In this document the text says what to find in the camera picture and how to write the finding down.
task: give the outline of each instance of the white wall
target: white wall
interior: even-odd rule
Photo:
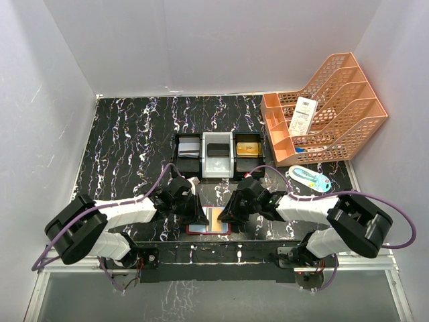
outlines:
[[[0,321],[22,321],[95,106],[43,1],[0,0],[0,106]]]
[[[106,97],[303,87],[353,51],[380,0],[45,0]]]
[[[394,201],[417,225],[415,244],[395,252],[416,321],[429,314],[428,16],[426,0],[385,0],[355,50],[390,118],[353,164],[363,191]],[[410,229],[399,215],[394,221],[388,241],[400,244]]]

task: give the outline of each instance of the orange plastic basket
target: orange plastic basket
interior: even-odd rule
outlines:
[[[291,136],[299,96],[316,99],[318,107],[310,133]],[[264,94],[261,111],[276,166],[350,160],[387,118],[352,53],[330,56],[301,91]]]

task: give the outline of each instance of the white package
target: white package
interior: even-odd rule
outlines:
[[[306,136],[308,134],[316,108],[317,101],[298,97],[289,127],[291,136]]]

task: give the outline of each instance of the metal frame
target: metal frame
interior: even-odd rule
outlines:
[[[353,165],[350,161],[345,162],[347,172],[350,177],[352,186],[356,190],[360,190],[359,184],[356,179],[356,174],[353,169]],[[55,250],[49,251],[47,258],[57,256]],[[400,321],[402,322],[413,322],[412,313],[407,302],[407,298],[402,287],[398,267],[396,264],[395,257],[391,250],[382,249],[376,259],[362,258],[352,252],[340,253],[339,256],[339,270],[384,270],[386,278],[390,286],[390,291],[394,299]],[[313,268],[295,268],[296,272],[305,272],[307,270],[314,270]],[[115,273],[130,273],[135,274],[135,270],[128,269],[115,269]],[[92,272],[92,273],[104,273],[99,269],[99,261],[96,257],[87,257],[76,264],[64,265],[61,261],[52,262],[50,265],[42,268],[38,273],[38,279],[33,291],[32,298],[29,303],[27,314],[25,315],[24,322],[36,322],[42,308],[43,299],[46,293],[46,289],[49,283],[50,273],[80,273],[80,272]]]

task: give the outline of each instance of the black marble tabletop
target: black marble tabletop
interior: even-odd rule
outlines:
[[[123,199],[149,190],[172,155],[175,132],[240,131],[261,132],[266,163],[274,166],[266,138],[260,105],[262,96],[143,97],[135,99],[101,99],[82,161],[75,194],[88,193],[94,199]],[[333,191],[351,188],[344,162],[310,164],[332,181]],[[278,168],[286,173],[288,168]],[[170,174],[164,178],[167,184]],[[290,179],[294,192],[316,192]],[[263,185],[272,191],[284,191],[285,182],[267,169]],[[228,178],[201,182],[197,186],[201,203],[224,206],[237,186]],[[116,228],[127,232],[135,242],[160,241],[299,241],[315,223],[303,221],[268,221],[252,215],[247,225],[236,227],[231,235],[188,235],[176,217],[146,224]]]

